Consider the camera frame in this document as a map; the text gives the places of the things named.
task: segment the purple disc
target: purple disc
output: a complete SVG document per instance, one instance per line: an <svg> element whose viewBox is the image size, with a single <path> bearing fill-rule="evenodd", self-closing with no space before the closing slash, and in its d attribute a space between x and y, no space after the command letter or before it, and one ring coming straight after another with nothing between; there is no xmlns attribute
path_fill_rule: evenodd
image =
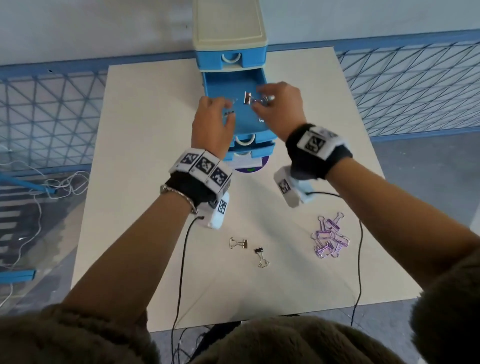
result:
<svg viewBox="0 0 480 364"><path fill-rule="evenodd" d="M238 172L242 173L252 173L252 172L257 172L258 170L261 170L265 164L267 164L268 161L268 156L262 157L262 166L261 167L252 167L252 168L238 168Z"/></svg>

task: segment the silver bracelet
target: silver bracelet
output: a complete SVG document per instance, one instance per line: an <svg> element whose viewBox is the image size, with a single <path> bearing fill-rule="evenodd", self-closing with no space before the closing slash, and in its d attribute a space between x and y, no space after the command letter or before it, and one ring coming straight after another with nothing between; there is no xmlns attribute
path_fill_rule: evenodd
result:
<svg viewBox="0 0 480 364"><path fill-rule="evenodd" d="M160 186L160 194L165 194L167 192L174 192L174 193L182 196L185 200L187 200L187 202L192 207L191 213L194 214L194 215L198 214L197 208L195 207L195 204L193 203L191 198L189 198L187 195L184 195L182 192L177 191L176 189L167 186L166 184L161 185Z"/></svg>

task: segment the wrist-mounted device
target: wrist-mounted device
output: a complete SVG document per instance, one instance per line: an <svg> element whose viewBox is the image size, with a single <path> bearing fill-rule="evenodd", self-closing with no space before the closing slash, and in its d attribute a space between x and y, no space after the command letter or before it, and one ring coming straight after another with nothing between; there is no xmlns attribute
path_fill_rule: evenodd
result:
<svg viewBox="0 0 480 364"><path fill-rule="evenodd" d="M202 224L218 229L228 205L232 169L204 149L189 148L168 172L171 177L165 185L192 201L205 215Z"/></svg>
<svg viewBox="0 0 480 364"><path fill-rule="evenodd" d="M274 180L290 207L313 200L307 180L325 179L337 162L353 156L341 136L313 124L297 128L285 144L292 165L280 168Z"/></svg>

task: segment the black wristband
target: black wristband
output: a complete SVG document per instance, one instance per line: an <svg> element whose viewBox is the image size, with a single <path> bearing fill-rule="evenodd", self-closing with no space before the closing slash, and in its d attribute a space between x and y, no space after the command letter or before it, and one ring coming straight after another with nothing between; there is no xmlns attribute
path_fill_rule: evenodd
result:
<svg viewBox="0 0 480 364"><path fill-rule="evenodd" d="M285 145L292 161L290 173L297 180L325 179L329 170L341 159L353 157L352 153L344 145L337 146L327 160L318 158L297 147L297 143L307 130L315 125L303 124L295 129L288 137Z"/></svg>
<svg viewBox="0 0 480 364"><path fill-rule="evenodd" d="M202 202L211 202L216 199L212 190L185 172L173 172L165 184L189 197L195 207L198 207Z"/></svg>

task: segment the table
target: table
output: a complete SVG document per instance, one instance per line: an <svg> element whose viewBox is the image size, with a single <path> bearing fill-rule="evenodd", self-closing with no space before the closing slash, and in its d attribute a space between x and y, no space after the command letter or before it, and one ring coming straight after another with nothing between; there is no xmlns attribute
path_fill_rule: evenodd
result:
<svg viewBox="0 0 480 364"><path fill-rule="evenodd" d="M307 119L348 139L355 158L382 175L379 162L332 48L270 52L267 80L301 89ZM191 123L203 95L195 60L112 66L108 72L90 186L72 285L155 200L168 169L190 146ZM254 317L352 306L358 296L358 219L335 197L318 196L290 209L273 181L289 164L278 142L258 172L235 172L230 203L219 231L193 227L187 246L177 328ZM333 188L313 181L317 191ZM338 259L319 259L310 234L318 215L346 217L350 246ZM148 329L166 330L175 317L181 251L189 218L148 307ZM249 248L229 249L230 237ZM258 268L264 248L270 266ZM409 299L419 286L365 229L360 304Z"/></svg>

